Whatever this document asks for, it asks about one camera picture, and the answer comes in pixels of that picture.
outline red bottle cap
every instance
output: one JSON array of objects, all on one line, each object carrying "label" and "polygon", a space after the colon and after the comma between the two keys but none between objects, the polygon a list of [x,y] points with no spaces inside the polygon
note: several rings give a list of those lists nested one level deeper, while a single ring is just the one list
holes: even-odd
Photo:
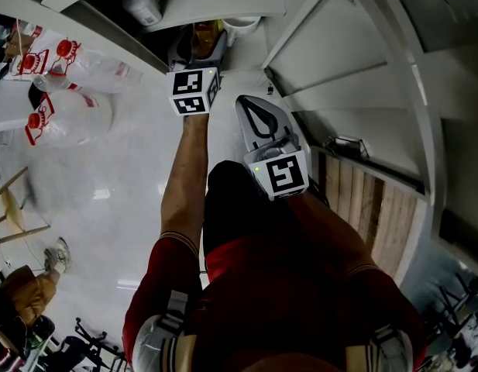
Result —
[{"label": "red bottle cap", "polygon": [[40,115],[39,113],[32,113],[29,116],[29,128],[38,129],[40,127]]},{"label": "red bottle cap", "polygon": [[58,47],[56,48],[56,54],[59,55],[60,57],[68,57],[73,47],[74,47],[74,44],[71,41],[62,40],[60,41],[60,43],[58,44]]},{"label": "red bottle cap", "polygon": [[23,61],[23,67],[27,70],[30,70],[34,67],[35,63],[36,63],[36,57],[28,54]]}]

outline tiled floor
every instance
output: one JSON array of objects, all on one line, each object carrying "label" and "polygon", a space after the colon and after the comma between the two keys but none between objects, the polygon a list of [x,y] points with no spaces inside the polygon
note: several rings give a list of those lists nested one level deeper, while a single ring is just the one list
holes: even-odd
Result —
[{"label": "tiled floor", "polygon": [[[242,159],[234,102],[241,93],[267,98],[260,76],[260,71],[225,74],[210,120],[210,170],[221,160]],[[26,179],[11,187],[19,204],[26,199],[27,229],[41,226],[43,219],[51,224],[26,242],[0,246],[1,267],[7,268],[6,261],[11,268],[41,269],[44,248],[58,236],[72,252],[73,267],[45,313],[59,337],[73,333],[75,318],[81,317],[121,343],[126,309],[160,233],[160,203],[182,120],[170,108],[164,83],[147,77],[137,90],[114,98],[114,113],[110,131],[96,143],[32,148],[20,129],[10,146],[0,147],[0,185],[29,167]],[[0,224],[0,236],[7,234],[6,224]]]}]

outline shoe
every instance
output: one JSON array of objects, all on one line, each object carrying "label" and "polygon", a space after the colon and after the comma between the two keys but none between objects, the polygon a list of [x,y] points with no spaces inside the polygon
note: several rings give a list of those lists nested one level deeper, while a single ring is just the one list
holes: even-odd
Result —
[{"label": "shoe", "polygon": [[67,242],[62,237],[56,241],[56,255],[58,263],[63,264],[65,269],[71,267],[70,248],[68,248]]},{"label": "shoe", "polygon": [[58,258],[56,255],[55,250],[51,250],[51,248],[46,248],[44,250],[44,270],[46,273],[51,272],[54,269],[54,266],[58,263]]}]

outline wooden panel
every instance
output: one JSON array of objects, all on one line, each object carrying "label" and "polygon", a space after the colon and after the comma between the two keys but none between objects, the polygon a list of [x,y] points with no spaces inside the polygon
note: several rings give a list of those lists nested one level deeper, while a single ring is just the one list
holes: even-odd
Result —
[{"label": "wooden panel", "polygon": [[364,174],[363,200],[361,203],[361,217],[359,219],[358,232],[365,242],[368,237],[368,230],[370,229],[374,189],[375,177],[370,174]]},{"label": "wooden panel", "polygon": [[380,212],[383,204],[383,190],[385,189],[385,183],[375,178],[375,189],[373,193],[373,207],[371,209],[370,228],[368,229],[368,235],[366,237],[366,246],[368,250],[373,249],[373,245],[377,238],[378,223],[380,221]]},{"label": "wooden panel", "polygon": [[352,195],[350,200],[349,224],[359,230],[361,210],[363,206],[364,171],[352,169]]},{"label": "wooden panel", "polygon": [[[391,186],[385,186],[380,226],[372,256],[378,266],[393,277],[408,242],[416,198],[407,192],[397,188],[391,190],[391,188]],[[391,207],[389,207],[390,198],[387,196],[391,192],[393,197]]]},{"label": "wooden panel", "polygon": [[346,222],[349,221],[350,201],[352,197],[352,166],[340,164],[339,207],[337,213]]},{"label": "wooden panel", "polygon": [[323,153],[313,151],[318,155],[318,187],[320,193],[326,195],[326,157]]},{"label": "wooden panel", "polygon": [[326,157],[326,198],[333,212],[339,210],[340,161]]},{"label": "wooden panel", "polygon": [[373,251],[371,256],[377,262],[381,258],[383,252],[383,245],[387,238],[388,226],[390,223],[390,215],[392,213],[392,204],[394,203],[394,186],[385,186],[383,190],[383,201],[381,205],[380,221],[378,225],[377,237],[375,239]]}]

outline chair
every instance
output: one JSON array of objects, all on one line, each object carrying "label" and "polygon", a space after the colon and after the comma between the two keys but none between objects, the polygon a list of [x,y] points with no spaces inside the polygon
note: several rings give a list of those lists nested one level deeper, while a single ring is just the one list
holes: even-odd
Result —
[{"label": "chair", "polygon": [[14,239],[31,236],[32,234],[36,234],[50,228],[49,225],[46,225],[39,227],[38,229],[25,230],[22,209],[16,202],[13,193],[9,190],[9,187],[13,184],[13,182],[21,177],[27,170],[28,167],[23,168],[17,175],[12,177],[0,188],[0,196],[4,209],[4,215],[0,218],[0,223],[5,220],[8,223],[9,228],[14,232],[14,234],[11,236],[2,237],[0,239],[0,244],[13,241]]}]

